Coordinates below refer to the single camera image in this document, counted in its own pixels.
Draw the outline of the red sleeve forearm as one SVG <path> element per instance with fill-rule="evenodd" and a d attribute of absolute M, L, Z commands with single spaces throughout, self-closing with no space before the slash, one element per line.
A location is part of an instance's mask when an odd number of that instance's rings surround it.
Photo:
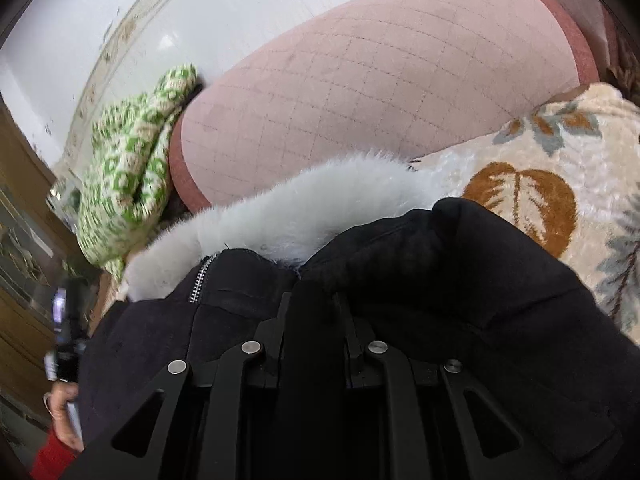
<path fill-rule="evenodd" d="M 65 445 L 51 429 L 46 443 L 37 452 L 30 478 L 32 480 L 58 480 L 65 469 L 76 460 L 78 453 Z"/>

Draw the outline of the person's left hand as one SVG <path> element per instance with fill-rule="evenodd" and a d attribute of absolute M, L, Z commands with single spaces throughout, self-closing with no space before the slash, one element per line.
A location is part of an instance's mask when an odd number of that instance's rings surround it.
<path fill-rule="evenodd" d="M 48 407 L 55 435 L 64 445 L 75 453 L 84 450 L 84 442 L 75 429 L 70 417 L 70 404 L 78 396 L 78 385 L 74 382 L 55 382 L 52 385 Z"/>

